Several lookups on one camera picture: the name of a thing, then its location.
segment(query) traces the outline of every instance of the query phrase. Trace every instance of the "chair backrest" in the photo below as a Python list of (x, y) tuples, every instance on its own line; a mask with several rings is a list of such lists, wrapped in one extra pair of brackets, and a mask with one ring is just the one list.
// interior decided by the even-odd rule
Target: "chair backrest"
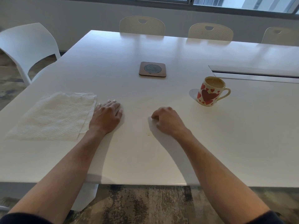
[(9, 28), (0, 33), (2, 49), (17, 65), (26, 86), (30, 68), (39, 60), (55, 54), (60, 57), (57, 43), (50, 32), (40, 23)]
[(234, 33), (226, 26), (214, 23), (197, 23), (190, 27), (189, 38), (232, 41)]
[(284, 27), (269, 27), (262, 40), (263, 44), (294, 46), (299, 32)]
[(164, 36), (165, 25), (161, 20), (152, 17), (128, 16), (119, 22), (119, 32)]

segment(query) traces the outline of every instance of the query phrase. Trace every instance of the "wooden coaster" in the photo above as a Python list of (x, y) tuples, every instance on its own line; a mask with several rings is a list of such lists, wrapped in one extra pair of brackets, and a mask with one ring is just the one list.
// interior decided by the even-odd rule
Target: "wooden coaster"
[(166, 77), (166, 66), (162, 63), (141, 62), (139, 75)]

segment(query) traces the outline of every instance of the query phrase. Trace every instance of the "patterned carpet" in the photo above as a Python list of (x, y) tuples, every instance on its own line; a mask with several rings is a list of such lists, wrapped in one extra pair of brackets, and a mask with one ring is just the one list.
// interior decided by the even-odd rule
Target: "patterned carpet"
[[(30, 78), (55, 62), (47, 57), (30, 70)], [(0, 110), (25, 89), (8, 56), (0, 53)], [(254, 188), (286, 224), (299, 224), (299, 189)], [(12, 207), (18, 200), (0, 198)], [(65, 223), (223, 223), (197, 186), (99, 185), (96, 198), (81, 212), (71, 212)]]

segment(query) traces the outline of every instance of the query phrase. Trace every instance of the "heart pattern mug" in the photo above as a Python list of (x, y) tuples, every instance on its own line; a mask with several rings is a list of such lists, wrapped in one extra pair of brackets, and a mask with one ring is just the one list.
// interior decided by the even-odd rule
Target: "heart pattern mug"
[[(224, 90), (228, 90), (228, 93), (220, 97)], [(230, 93), (231, 90), (226, 88), (226, 84), (222, 79), (209, 76), (204, 79), (196, 100), (203, 106), (211, 107), (216, 104), (217, 101), (230, 95)]]

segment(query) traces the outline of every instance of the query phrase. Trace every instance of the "tabletop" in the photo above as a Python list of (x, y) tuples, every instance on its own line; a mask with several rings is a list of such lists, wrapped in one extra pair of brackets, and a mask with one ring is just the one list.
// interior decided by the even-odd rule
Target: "tabletop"
[[(213, 107), (194, 96), (208, 65), (297, 72), (299, 47), (90, 31), (0, 112), (0, 182), (38, 182), (77, 142), (4, 140), (36, 101), (58, 91), (93, 92), (124, 109), (100, 144), (87, 182), (199, 184), (184, 154), (150, 116), (171, 106), (185, 125), (248, 186), (299, 187), (299, 86), (224, 79), (232, 92)], [(142, 61), (166, 78), (139, 76)]]

